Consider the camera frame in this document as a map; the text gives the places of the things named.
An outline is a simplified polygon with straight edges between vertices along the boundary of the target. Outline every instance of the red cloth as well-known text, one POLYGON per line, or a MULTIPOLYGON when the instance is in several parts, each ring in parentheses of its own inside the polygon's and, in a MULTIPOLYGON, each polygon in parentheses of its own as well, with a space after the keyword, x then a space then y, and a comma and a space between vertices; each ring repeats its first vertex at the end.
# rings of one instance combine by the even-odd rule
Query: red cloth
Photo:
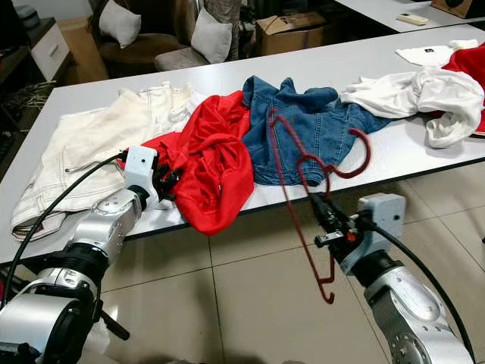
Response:
POLYGON ((180 213, 198 231, 214 235, 229 226, 254 189, 251 158, 241 138, 249 130, 243 92, 211 96, 181 133, 144 143, 159 164, 183 168, 172 193, 180 213))
MULTIPOLYGON (((477 48, 456 51, 449 59, 449 63, 443 68, 449 71, 462 71, 469 74, 485 90, 485 43, 477 48)), ((481 123, 475 133, 485 135, 485 110, 482 110, 481 123)))

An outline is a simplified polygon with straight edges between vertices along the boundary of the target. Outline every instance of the drawer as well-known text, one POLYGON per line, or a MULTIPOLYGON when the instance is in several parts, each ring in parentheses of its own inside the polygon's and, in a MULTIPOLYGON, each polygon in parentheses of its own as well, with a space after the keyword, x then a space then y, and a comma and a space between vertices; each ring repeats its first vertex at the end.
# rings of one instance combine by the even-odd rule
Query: drawer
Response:
POLYGON ((69 54, 69 48, 57 24, 37 42, 31 53, 45 79, 51 81, 69 54))

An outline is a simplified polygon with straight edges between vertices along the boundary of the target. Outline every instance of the white jeans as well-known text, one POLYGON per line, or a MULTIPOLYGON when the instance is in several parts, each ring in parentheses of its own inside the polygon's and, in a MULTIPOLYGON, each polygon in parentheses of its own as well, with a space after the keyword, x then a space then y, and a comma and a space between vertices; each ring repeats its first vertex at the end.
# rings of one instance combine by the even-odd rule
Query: white jeans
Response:
MULTIPOLYGON (((63 115, 14 210, 12 234, 22 240, 50 203, 97 163, 129 146, 181 131, 203 100, 190 84, 176 89, 164 83, 139 95, 122 89, 109 108, 63 115)), ((58 230, 68 212, 89 209, 123 185, 115 162, 100 168, 57 205, 33 239, 58 230)))

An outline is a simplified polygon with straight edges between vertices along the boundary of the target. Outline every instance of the floor tile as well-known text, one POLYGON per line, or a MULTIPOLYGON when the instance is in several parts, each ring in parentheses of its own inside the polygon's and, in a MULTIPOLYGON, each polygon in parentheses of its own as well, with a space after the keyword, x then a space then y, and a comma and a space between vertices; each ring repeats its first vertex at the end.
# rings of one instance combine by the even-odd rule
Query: floor tile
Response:
POLYGON ((110 334, 106 355, 121 364, 155 364, 170 359, 222 363, 211 269, 113 290, 104 309, 131 337, 110 334))
MULTIPOLYGON (((404 227, 403 242, 426 264, 448 293, 465 323, 477 361, 485 360, 485 341, 483 341, 485 337, 485 305, 483 304, 485 302, 485 273, 438 218, 407 224, 404 227)), ((421 283, 432 288, 431 283, 419 268, 397 248, 391 248, 390 255, 395 260, 401 260, 421 283)), ((350 281, 366 314, 368 317, 372 317, 372 312, 363 296, 364 289, 356 279, 351 278, 350 281)), ((454 332, 458 332, 449 315, 448 320, 454 332)), ((390 358, 385 337, 380 333, 374 321, 372 321, 372 325, 390 358)))
POLYGON ((106 272, 103 291, 211 266, 208 238, 192 228, 130 240, 106 272))
POLYGON ((433 211, 424 203, 423 199, 409 186, 408 181, 378 184, 376 186, 359 187, 344 193, 335 193, 333 200, 342 207, 348 215, 357 211, 358 199, 375 193, 395 193, 406 198, 405 223, 424 220, 435 216, 433 211))
POLYGON ((485 270, 485 206, 440 217, 472 258, 485 270))
MULTIPOLYGON (((308 243, 322 230, 308 202, 293 204, 308 243)), ((286 206, 239 216, 220 234, 210 237, 212 264, 275 253, 301 246, 286 206)))
POLYGON ((485 162, 408 181, 437 215, 485 206, 485 162))
MULTIPOLYGON (((311 250, 325 276, 328 253, 311 250)), ((214 278, 227 363, 387 363, 345 276, 327 305, 302 248, 214 267, 214 278)))

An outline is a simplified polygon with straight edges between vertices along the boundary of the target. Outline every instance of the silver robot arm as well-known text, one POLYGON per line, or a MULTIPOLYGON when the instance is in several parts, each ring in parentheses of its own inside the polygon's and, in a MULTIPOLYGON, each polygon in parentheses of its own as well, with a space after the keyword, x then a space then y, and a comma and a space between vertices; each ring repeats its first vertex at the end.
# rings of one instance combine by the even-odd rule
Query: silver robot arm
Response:
POLYGON ((77 362, 92 324, 102 316, 106 269, 142 210, 159 201, 152 185, 157 162, 154 149, 130 148, 126 188, 96 203, 66 247, 51 254, 36 279, 0 311, 0 361, 77 362))
POLYGON ((388 256, 388 240, 359 225, 365 215, 393 236, 401 236, 405 199, 384 193, 366 196, 359 200, 359 215, 347 218, 332 203, 315 197, 315 215, 327 232, 315 243, 328 246, 343 272, 356 276, 366 288, 365 299, 387 339, 393 363, 473 364, 446 321, 441 299, 388 256), (348 234, 357 239, 349 241, 348 234))

